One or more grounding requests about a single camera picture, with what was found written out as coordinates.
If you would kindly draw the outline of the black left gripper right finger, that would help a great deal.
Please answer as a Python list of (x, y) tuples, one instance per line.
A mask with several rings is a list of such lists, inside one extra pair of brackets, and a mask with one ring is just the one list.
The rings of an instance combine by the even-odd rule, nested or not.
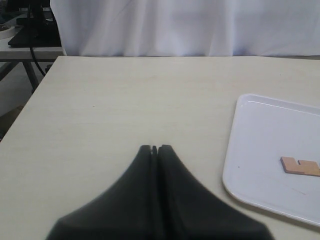
[(232, 208), (195, 178), (173, 147), (157, 154), (157, 183), (169, 240), (271, 240), (261, 222)]

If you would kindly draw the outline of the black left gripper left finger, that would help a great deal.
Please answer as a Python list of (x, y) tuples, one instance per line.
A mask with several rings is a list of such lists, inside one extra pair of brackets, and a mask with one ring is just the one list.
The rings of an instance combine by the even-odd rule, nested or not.
[(156, 147), (142, 145), (109, 189), (57, 220), (47, 239), (157, 239), (156, 152)]

